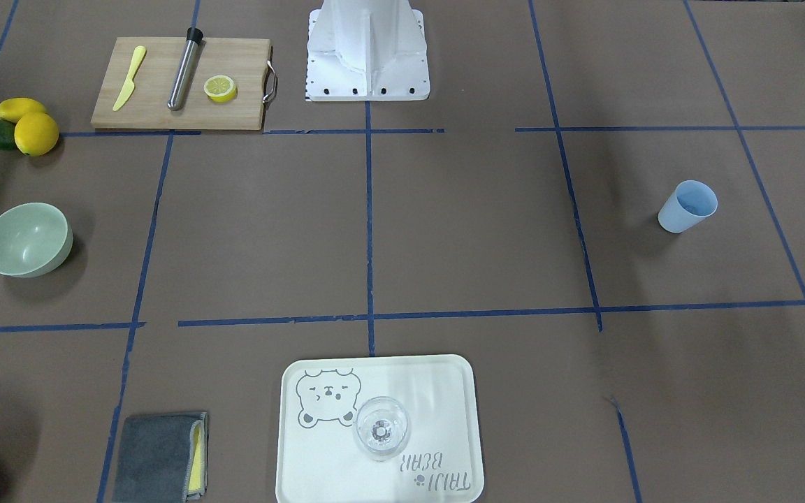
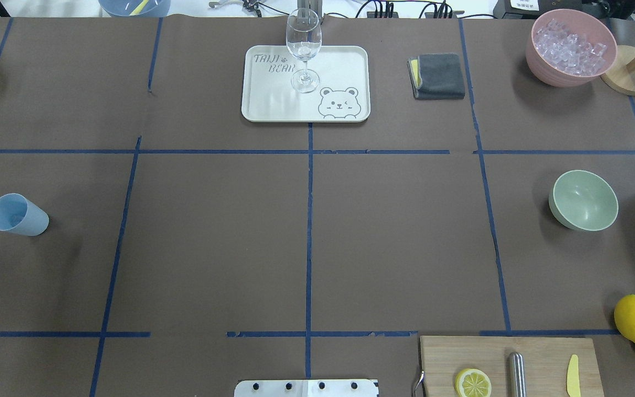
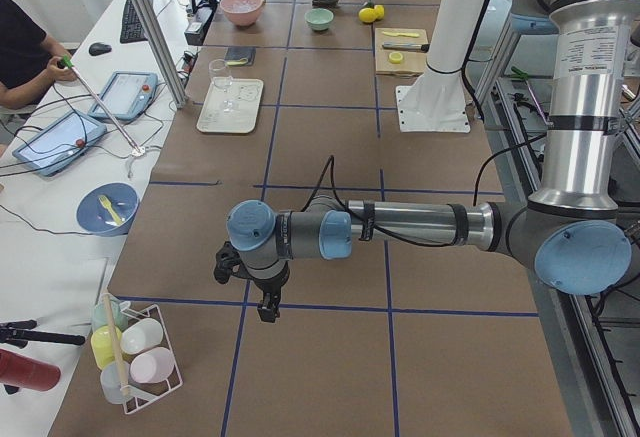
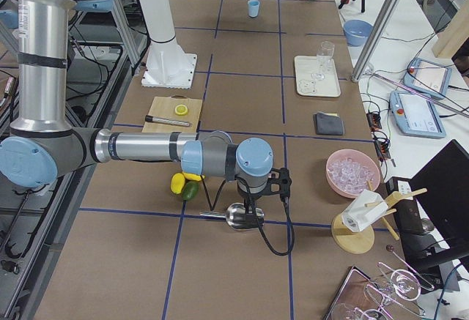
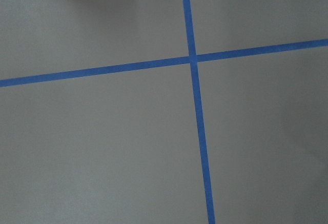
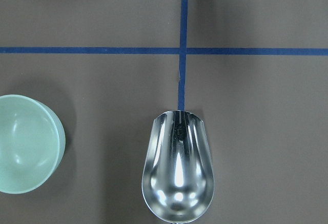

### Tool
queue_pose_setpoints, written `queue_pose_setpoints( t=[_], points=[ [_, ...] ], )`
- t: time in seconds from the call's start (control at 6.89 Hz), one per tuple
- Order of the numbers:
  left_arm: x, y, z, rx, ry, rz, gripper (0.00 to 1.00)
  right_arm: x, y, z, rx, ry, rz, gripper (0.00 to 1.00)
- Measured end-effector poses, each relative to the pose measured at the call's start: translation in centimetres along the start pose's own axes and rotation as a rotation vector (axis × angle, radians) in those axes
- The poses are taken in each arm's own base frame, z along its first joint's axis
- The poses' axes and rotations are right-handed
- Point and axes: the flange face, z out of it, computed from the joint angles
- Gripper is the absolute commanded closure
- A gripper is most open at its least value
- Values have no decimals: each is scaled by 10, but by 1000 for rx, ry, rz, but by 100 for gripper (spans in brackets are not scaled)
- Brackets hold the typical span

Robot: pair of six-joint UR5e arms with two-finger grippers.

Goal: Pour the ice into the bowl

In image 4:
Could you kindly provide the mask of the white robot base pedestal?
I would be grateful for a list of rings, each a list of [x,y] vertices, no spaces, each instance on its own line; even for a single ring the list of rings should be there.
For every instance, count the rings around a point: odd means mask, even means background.
[[[177,41],[169,0],[139,0],[150,39],[142,85],[189,89],[197,55],[186,53]]]

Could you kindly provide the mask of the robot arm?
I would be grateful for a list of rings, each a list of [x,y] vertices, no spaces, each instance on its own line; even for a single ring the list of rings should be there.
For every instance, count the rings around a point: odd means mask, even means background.
[[[38,187],[95,163],[110,160],[173,161],[186,173],[235,181],[245,211],[267,194],[273,169],[268,142],[234,144],[221,131],[113,133],[73,127],[65,119],[68,13],[110,10],[114,0],[18,0],[19,114],[1,142],[1,172],[23,187]]]

